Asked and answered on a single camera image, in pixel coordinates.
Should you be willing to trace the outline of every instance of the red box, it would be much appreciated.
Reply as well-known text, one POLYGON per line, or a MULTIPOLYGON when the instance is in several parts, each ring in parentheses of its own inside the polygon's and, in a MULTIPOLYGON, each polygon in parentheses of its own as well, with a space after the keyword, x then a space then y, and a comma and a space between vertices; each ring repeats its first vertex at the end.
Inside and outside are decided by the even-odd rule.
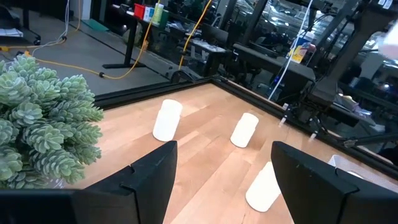
POLYGON ((134 16, 140 19, 144 19, 144 13, 145 13, 145 6, 140 4, 134 4, 134 16))

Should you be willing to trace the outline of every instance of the wooden table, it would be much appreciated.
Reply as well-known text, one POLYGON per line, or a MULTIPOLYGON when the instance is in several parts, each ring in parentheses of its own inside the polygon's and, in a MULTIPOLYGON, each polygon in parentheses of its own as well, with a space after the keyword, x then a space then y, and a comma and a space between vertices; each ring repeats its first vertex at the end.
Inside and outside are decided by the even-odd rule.
POLYGON ((253 210, 244 198, 255 176, 270 161, 272 142, 286 142, 323 161, 334 154, 345 156, 318 140, 309 142, 306 134, 288 125, 279 128, 277 118, 207 84, 106 111, 99 124, 104 134, 98 143, 103 157, 86 168, 86 179, 74 187, 94 184, 162 145, 153 138, 152 128, 167 98, 184 107, 175 134, 178 164, 166 224, 291 224, 281 195, 265 213, 253 210), (249 146, 241 149, 229 137, 244 112, 255 114, 260 122, 249 146))

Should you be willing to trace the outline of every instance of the yellow cable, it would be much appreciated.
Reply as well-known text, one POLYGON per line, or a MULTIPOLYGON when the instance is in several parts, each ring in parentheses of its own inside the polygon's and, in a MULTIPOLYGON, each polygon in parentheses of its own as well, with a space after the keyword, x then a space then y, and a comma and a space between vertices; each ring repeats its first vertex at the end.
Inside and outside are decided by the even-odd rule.
POLYGON ((203 10, 203 12, 202 12, 202 14, 201 14, 201 16, 200 16, 198 22, 195 24, 195 26, 193 27, 192 32, 191 32, 191 33, 189 34, 189 36, 188 36, 188 39, 187 39, 187 41, 186 41, 186 43, 185 43, 185 45, 184 45, 184 49, 183 49, 183 51, 182 51, 182 55, 181 55, 181 59, 180 59, 180 65, 178 66, 178 69, 179 69, 179 70, 181 69, 181 65, 182 65, 182 62, 183 62, 183 60, 184 60, 184 53, 185 53, 185 51, 186 51, 186 49, 187 49, 189 40, 191 39, 192 35, 195 33, 195 30, 196 30, 197 27, 199 26, 199 23, 200 23, 200 21, 202 20, 203 16, 205 16, 206 10, 207 10, 207 8, 209 7, 210 3, 211 3, 211 0, 209 0, 209 2, 207 3, 207 5, 205 6, 205 8, 204 8, 204 10, 203 10))
POLYGON ((138 60, 139 60, 139 58, 141 57, 142 51, 144 50, 144 46, 145 46, 145 44, 146 44, 146 40, 147 40, 147 36, 148 36, 148 33, 149 33, 149 29, 150 29, 150 27, 151 27, 151 25, 152 25, 152 20, 154 19, 157 10, 159 10, 159 7, 155 7, 154 16, 152 16, 152 18, 151 18, 150 21, 149 21, 149 25, 148 25, 148 28, 147 28, 147 32, 145 33, 144 41, 142 42, 142 46, 141 46, 141 49, 139 50, 138 57, 136 58, 136 61, 134 62, 134 64, 133 64, 132 67, 130 68, 130 70, 128 70, 124 75, 122 75, 122 76, 120 76, 120 77, 111 77, 111 76, 109 76, 109 75, 104 75, 105 78, 112 79, 112 80, 119 80, 119 79, 122 79, 122 78, 126 77, 126 75, 128 75, 128 74, 136 67, 136 65, 137 65, 137 63, 138 63, 138 60))
MULTIPOLYGON (((126 76, 136 67, 136 65, 138 64, 138 61, 139 61, 139 59, 140 59, 140 57, 141 57, 141 54, 142 54, 142 52, 143 52, 143 50, 144 50, 145 41, 146 41, 146 39, 147 39, 147 36, 148 36, 149 30, 150 30, 150 27, 151 27, 151 25, 152 25, 152 20, 153 20, 153 18, 154 18, 154 17, 152 17, 152 19, 151 19, 150 22, 149 22, 147 31, 146 31, 145 36, 144 36, 144 42, 142 43, 142 47, 141 47, 141 49, 140 49, 140 51, 139 51, 138 57, 136 58, 136 61, 134 62, 134 64, 132 65, 132 67, 131 67, 124 75, 122 75, 122 76, 120 76, 120 77, 112 77, 112 76, 109 76, 109 75, 103 75, 105 78, 108 78, 108 79, 111 79, 111 80, 119 80, 119 79, 122 79, 122 78, 126 77, 126 76)), ((87 71, 87 72, 93 73, 93 74, 98 75, 98 76, 100 75, 100 73, 98 73, 98 72, 96 72, 96 71, 93 71, 93 70, 90 70, 90 69, 87 69, 87 68, 82 68, 82 67, 75 66, 75 65, 67 65, 67 64, 64 64, 64 63, 52 62, 52 61, 49 61, 49 60, 41 60, 41 59, 36 59, 36 60, 37 60, 38 62, 42 62, 42 63, 50 63, 50 64, 53 64, 53 65, 60 65, 60 66, 69 67, 69 68, 76 68, 76 69, 80 69, 80 70, 83 70, 83 71, 87 71)))
POLYGON ((100 75, 96 71, 93 71, 93 70, 90 70, 90 69, 87 69, 87 68, 82 68, 82 67, 79 67, 79 66, 67 65, 67 64, 64 64, 64 63, 52 62, 52 61, 48 61, 48 60, 41 60, 41 59, 38 59, 38 58, 36 59, 36 61, 42 62, 42 63, 49 63, 49 64, 53 64, 53 65, 60 65, 60 66, 69 67, 69 68, 76 68, 76 69, 84 70, 84 71, 87 71, 87 72, 91 72, 91 73, 93 73, 95 75, 100 75))

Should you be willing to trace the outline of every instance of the succulent plant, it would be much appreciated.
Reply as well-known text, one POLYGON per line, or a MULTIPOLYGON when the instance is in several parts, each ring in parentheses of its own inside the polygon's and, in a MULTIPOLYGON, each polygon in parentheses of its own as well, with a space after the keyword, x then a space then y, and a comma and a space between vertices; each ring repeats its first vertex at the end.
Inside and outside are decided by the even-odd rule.
POLYGON ((64 136, 49 124, 34 124, 24 130, 22 140, 36 151, 46 153, 62 149, 64 136))
POLYGON ((0 146, 0 180, 7 180, 22 170, 22 156, 10 146, 0 146))
POLYGON ((101 150, 89 144, 65 146, 65 150, 72 153, 79 162, 86 165, 90 165, 101 158, 101 150))
POLYGON ((6 186, 10 189, 42 189, 47 184, 46 178, 35 170, 17 172, 6 181, 6 186))
POLYGON ((62 101, 52 108, 49 118, 66 123, 82 121, 101 121, 103 111, 93 106, 89 101, 62 101))
POLYGON ((15 127, 28 127, 43 117, 40 106, 30 102, 23 102, 11 110, 10 121, 15 127))
POLYGON ((84 178, 101 157, 92 121, 103 119, 82 75, 60 80, 35 58, 0 62, 0 189, 43 188, 48 179, 84 178))
POLYGON ((96 144, 102 136, 101 129, 97 125, 88 122, 72 123, 73 136, 68 140, 75 144, 96 144))
POLYGON ((36 150, 29 152, 31 166, 44 176, 63 178, 69 184, 74 184, 84 177, 84 166, 80 164, 75 156, 63 149, 40 153, 36 150))
POLYGON ((0 146, 14 142, 18 133, 10 121, 0 118, 0 146))
POLYGON ((18 73, 7 72, 0 75, 0 103, 17 106, 28 100, 31 94, 32 90, 18 73))

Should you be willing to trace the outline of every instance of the metal stand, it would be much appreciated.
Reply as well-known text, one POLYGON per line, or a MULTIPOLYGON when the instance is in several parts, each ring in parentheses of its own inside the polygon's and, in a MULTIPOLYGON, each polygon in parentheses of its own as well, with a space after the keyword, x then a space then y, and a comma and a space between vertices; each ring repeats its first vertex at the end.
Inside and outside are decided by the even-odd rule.
MULTIPOLYGON (((105 68, 105 69, 131 68, 134 65, 133 63, 130 63, 130 61, 131 61, 132 50, 134 48, 134 40, 136 39, 136 30, 137 30, 137 19, 134 17, 131 17, 129 41, 127 42, 127 48, 126 48, 126 54, 124 56, 124 62, 117 63, 117 64, 104 64, 104 65, 102 65, 103 68, 105 68)), ((142 68, 142 67, 146 67, 146 65, 138 62, 136 65, 136 68, 142 68)))

